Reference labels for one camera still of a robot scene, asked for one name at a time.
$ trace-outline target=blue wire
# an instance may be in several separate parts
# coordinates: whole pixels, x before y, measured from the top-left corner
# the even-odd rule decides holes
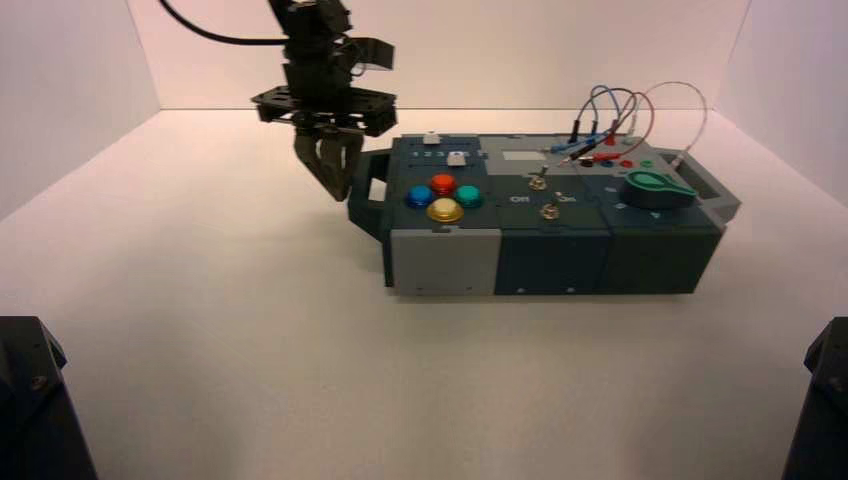
[[[600,94],[595,93],[598,90],[603,90],[602,93],[609,94],[610,98],[612,99],[612,104],[615,107],[616,118],[618,119],[618,122],[620,123],[621,122],[621,106],[618,104],[618,99],[615,98],[615,92],[613,92],[612,89],[610,87],[606,86],[606,85],[595,85],[594,87],[592,87],[592,91],[589,94],[589,104],[592,105],[592,110],[595,113],[595,121],[596,122],[598,121],[598,107],[595,104],[595,97],[600,95]],[[583,104],[583,108],[581,108],[580,113],[577,114],[578,120],[580,119],[580,117],[583,116],[583,112],[586,111],[586,106],[587,106],[587,104]],[[597,133],[595,135],[588,136],[588,137],[586,137],[586,139],[581,140],[577,143],[553,145],[553,146],[551,146],[551,153],[563,153],[563,152],[567,152],[567,151],[572,150],[572,149],[574,149],[574,151],[579,150],[580,148],[588,145],[590,141],[595,141],[598,137],[603,138],[604,136],[610,134],[611,132],[612,132],[612,129],[608,128],[601,133]]]
[[[592,87],[592,91],[589,93],[589,102],[591,103],[592,111],[595,114],[595,121],[597,122],[598,119],[599,119],[599,117],[598,117],[598,106],[595,104],[595,97],[598,96],[598,94],[596,94],[595,92],[598,91],[598,90],[603,90],[603,93],[609,94],[610,98],[612,99],[612,104],[615,107],[616,117],[620,119],[621,118],[621,107],[618,104],[618,99],[615,98],[615,93],[612,91],[612,89],[610,89],[606,85],[595,85],[594,87]],[[583,116],[583,112],[585,110],[586,110],[586,105],[584,104],[583,108],[580,109],[580,113],[577,115],[578,119],[580,119],[580,117]]]

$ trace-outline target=blue button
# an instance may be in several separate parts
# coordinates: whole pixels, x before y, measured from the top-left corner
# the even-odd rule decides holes
[[[406,204],[412,208],[427,208],[433,202],[433,192],[430,187],[416,185],[406,194]]]

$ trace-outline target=robotic arm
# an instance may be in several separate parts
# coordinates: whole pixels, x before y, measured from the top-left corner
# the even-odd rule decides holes
[[[297,157],[337,201],[350,192],[363,136],[377,137],[397,123],[395,96],[351,87],[369,68],[391,70],[394,47],[374,38],[351,38],[350,10],[340,0],[269,0],[287,39],[239,39],[207,32],[160,3],[186,28],[234,45],[284,45],[288,85],[261,93],[263,122],[295,127]]]

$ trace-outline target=red button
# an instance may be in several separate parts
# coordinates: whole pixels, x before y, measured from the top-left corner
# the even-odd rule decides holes
[[[456,190],[456,179],[453,178],[453,175],[441,173],[430,180],[430,189],[439,196],[450,195]]]

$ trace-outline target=black probe plug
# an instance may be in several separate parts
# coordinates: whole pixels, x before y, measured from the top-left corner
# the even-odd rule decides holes
[[[577,135],[580,134],[580,120],[574,121],[574,127],[571,129],[571,137],[568,138],[568,143],[577,143]]]

